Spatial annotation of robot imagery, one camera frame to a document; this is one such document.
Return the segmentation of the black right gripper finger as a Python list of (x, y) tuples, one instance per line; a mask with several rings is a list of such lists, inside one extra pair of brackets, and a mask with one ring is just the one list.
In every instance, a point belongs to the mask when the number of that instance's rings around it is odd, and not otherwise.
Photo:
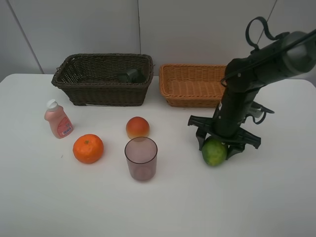
[(226, 160), (228, 160), (229, 158), (231, 158), (232, 156), (236, 154), (242, 153), (244, 149), (245, 149), (245, 144), (230, 145), (228, 147)]
[(197, 141), (198, 141), (198, 145), (199, 145), (199, 150), (200, 151), (203, 148), (203, 145), (205, 143), (206, 136), (207, 136), (208, 132), (209, 132), (209, 127), (203, 127), (203, 128), (198, 127), (197, 128), (196, 138), (197, 138)]

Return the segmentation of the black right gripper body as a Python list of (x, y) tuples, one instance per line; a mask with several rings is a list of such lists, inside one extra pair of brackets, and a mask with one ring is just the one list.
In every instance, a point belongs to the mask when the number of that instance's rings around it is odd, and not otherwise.
[(227, 146), (248, 144), (257, 149), (261, 145), (260, 137), (241, 128), (240, 121), (223, 115), (219, 108), (216, 108), (214, 116), (211, 118), (191, 115), (188, 120), (188, 126), (197, 128), (209, 127), (208, 135)]

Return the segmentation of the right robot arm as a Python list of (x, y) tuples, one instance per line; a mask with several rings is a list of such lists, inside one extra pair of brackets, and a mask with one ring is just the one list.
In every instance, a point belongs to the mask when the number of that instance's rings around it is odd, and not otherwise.
[(225, 91), (213, 117), (190, 116), (188, 125), (197, 127), (199, 149), (207, 134), (228, 146), (226, 158), (242, 153), (245, 145), (259, 148), (261, 138), (241, 128), (247, 117), (260, 124), (272, 110), (254, 101), (259, 90), (271, 83), (311, 71), (316, 65), (316, 32), (286, 33), (276, 42), (255, 50), (247, 58), (233, 59), (222, 83)]

